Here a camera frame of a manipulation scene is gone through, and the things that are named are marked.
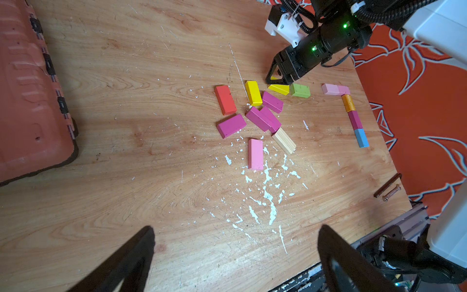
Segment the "orange yellow cylinder block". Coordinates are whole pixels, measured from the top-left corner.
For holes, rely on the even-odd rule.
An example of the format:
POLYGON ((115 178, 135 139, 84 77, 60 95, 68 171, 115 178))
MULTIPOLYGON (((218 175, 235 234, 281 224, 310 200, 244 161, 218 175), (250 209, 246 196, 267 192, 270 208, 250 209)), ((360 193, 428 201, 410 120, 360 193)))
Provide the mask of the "orange yellow cylinder block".
POLYGON ((351 111, 356 111, 355 104, 353 103, 353 99, 351 95, 344 94, 341 97, 342 97, 342 101, 344 102, 344 107, 348 113, 351 111))

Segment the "red block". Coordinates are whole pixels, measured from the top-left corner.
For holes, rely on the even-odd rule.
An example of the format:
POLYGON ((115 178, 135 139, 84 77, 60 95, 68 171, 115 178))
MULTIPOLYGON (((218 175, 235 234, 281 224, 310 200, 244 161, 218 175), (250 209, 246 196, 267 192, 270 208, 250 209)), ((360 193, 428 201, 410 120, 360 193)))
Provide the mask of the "red block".
POLYGON ((235 114, 237 107, 232 97, 231 91, 227 85, 216 86, 215 94, 224 116, 235 114))

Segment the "dark magenta block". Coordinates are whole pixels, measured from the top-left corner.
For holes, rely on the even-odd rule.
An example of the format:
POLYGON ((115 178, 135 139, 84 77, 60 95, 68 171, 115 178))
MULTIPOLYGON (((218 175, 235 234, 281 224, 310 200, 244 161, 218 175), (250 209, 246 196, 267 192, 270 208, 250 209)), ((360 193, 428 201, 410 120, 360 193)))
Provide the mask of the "dark magenta block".
POLYGON ((282 123, 277 119, 277 117, 269 108, 263 107, 260 112, 267 120, 271 133, 275 134, 281 128, 282 123))

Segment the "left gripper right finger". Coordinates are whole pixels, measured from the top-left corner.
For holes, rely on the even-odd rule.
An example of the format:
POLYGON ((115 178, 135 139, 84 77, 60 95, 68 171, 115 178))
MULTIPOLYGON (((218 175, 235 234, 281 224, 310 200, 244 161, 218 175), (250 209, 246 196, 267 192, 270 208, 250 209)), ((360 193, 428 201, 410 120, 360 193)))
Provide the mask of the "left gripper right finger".
POLYGON ((331 292, 400 290, 328 225, 319 230, 317 249, 331 292))

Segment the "pale pink block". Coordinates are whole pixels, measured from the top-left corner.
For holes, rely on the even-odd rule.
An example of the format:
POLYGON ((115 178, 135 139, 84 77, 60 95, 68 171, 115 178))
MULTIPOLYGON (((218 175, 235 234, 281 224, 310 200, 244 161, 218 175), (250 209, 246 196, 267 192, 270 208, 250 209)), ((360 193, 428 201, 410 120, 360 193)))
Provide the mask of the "pale pink block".
POLYGON ((257 171, 262 171, 264 169, 263 141, 257 139, 249 140, 248 168, 257 171))

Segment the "magenta block top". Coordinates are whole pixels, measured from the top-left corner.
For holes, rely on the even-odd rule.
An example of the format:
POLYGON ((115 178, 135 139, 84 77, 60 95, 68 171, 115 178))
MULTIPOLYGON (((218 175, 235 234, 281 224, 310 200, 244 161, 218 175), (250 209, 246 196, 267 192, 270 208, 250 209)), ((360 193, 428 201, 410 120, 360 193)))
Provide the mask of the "magenta block top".
POLYGON ((283 111, 283 106, 284 106, 283 101, 273 96, 267 91, 263 92, 262 101, 263 101, 264 107, 269 108, 275 113, 281 113, 283 111))

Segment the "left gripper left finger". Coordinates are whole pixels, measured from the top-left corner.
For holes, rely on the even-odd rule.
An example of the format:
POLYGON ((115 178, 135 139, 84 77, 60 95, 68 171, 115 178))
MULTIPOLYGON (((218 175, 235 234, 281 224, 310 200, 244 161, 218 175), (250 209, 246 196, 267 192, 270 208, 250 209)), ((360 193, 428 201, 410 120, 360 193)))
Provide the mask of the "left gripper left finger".
POLYGON ((94 271, 74 285, 71 292, 143 292, 155 247, 154 230, 143 227, 94 271))

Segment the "light pink block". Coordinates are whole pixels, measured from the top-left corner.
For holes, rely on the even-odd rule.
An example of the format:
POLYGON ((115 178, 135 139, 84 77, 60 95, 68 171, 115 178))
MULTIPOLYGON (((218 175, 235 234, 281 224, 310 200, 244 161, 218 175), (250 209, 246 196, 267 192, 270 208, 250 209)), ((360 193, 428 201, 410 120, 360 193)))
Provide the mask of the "light pink block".
POLYGON ((350 89, 348 86, 338 85, 338 90, 341 96, 345 94, 350 95, 350 89))

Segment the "green block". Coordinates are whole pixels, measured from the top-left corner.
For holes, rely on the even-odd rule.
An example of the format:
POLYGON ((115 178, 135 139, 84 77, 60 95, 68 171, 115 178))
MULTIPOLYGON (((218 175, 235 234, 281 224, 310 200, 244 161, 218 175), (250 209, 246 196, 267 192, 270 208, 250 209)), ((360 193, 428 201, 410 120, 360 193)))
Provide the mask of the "green block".
POLYGON ((291 84, 289 86, 289 93, 294 97, 309 98, 311 96, 310 88, 305 85, 291 84))

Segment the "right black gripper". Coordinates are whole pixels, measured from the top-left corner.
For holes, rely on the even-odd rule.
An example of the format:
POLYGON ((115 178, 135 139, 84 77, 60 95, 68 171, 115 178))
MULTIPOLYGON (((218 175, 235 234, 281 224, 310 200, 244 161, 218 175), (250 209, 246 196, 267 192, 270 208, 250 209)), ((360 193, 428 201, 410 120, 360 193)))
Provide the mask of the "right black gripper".
POLYGON ((290 85, 302 78, 317 65, 326 65, 333 54, 348 49, 354 52, 366 47, 372 28, 351 14, 336 14, 327 19, 314 32, 307 35, 296 47, 288 46, 280 51, 266 75, 267 85, 290 85), (273 79, 278 72, 281 79, 273 79))

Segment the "red plastic tool case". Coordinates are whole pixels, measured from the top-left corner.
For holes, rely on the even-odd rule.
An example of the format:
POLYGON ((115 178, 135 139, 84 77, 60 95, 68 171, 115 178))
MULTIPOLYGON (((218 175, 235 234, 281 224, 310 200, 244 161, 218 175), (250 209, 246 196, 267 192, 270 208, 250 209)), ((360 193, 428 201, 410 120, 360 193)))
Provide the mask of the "red plastic tool case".
POLYGON ((27 1, 1 1, 1 185, 72 163, 79 131, 27 1))

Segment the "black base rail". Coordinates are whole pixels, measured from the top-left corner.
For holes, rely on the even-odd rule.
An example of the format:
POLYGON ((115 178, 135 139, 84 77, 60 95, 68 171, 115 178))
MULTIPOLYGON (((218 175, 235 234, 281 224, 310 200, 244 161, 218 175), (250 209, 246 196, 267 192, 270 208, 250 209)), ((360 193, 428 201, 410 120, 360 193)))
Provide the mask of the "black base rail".
POLYGON ((269 292, 328 292, 322 264, 312 266, 269 292))

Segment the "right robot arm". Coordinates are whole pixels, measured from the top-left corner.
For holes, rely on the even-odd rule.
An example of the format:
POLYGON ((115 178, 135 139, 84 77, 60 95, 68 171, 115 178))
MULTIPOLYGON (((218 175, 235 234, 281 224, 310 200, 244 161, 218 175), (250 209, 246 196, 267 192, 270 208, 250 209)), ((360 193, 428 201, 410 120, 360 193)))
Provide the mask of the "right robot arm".
POLYGON ((290 85, 317 65, 330 68, 333 55, 365 48, 373 24, 382 24, 467 62, 466 1, 297 1, 271 7, 265 29, 289 46, 273 59, 269 85, 290 85))

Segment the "natural wood block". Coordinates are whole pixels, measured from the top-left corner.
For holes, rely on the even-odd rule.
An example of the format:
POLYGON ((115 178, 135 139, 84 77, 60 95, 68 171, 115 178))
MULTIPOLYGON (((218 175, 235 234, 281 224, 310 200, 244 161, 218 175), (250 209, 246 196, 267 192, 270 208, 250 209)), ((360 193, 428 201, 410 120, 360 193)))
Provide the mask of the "natural wood block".
POLYGON ((278 145, 289 155, 293 154, 296 150, 296 144, 293 140, 287 135, 283 128, 279 128, 273 135, 273 140, 275 140, 278 145))

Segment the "blue striped block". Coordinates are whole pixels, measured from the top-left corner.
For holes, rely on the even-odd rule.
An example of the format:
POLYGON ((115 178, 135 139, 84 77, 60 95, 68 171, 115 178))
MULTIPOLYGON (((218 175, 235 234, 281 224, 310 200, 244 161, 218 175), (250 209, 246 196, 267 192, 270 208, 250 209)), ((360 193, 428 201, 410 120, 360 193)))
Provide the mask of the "blue striped block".
POLYGON ((354 133, 355 133, 355 136, 356 136, 356 139, 357 139, 357 142, 360 148, 369 147, 366 133, 362 128, 355 129, 354 133))

